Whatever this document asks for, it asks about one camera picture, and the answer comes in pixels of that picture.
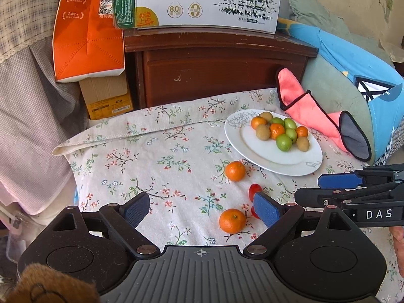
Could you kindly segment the person right hand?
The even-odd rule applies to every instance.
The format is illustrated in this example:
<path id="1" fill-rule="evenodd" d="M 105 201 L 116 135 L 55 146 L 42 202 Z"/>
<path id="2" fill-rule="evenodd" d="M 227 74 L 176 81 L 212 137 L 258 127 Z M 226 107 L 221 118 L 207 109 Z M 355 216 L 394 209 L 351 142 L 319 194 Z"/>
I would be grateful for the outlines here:
<path id="1" fill-rule="evenodd" d="M 404 229 L 402 226 L 389 227 L 393 237 L 393 246 L 396 253 L 398 271 L 404 277 Z"/>

